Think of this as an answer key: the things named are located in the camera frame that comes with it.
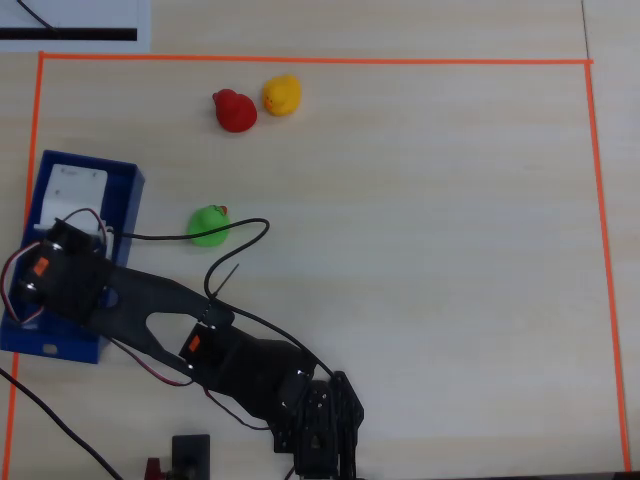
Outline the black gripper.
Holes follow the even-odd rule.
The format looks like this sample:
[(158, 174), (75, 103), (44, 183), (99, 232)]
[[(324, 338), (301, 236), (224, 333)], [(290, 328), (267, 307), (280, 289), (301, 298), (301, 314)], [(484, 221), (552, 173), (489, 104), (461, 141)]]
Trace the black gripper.
[(108, 285), (114, 264), (106, 257), (107, 229), (98, 220), (102, 239), (72, 226), (67, 218), (57, 218), (44, 238), (13, 252), (8, 267), (18, 278), (8, 286), (8, 297), (16, 297), (36, 310), (20, 315), (8, 303), (8, 316), (18, 325), (35, 320), (48, 310), (80, 325), (99, 314), (113, 312), (116, 293)]

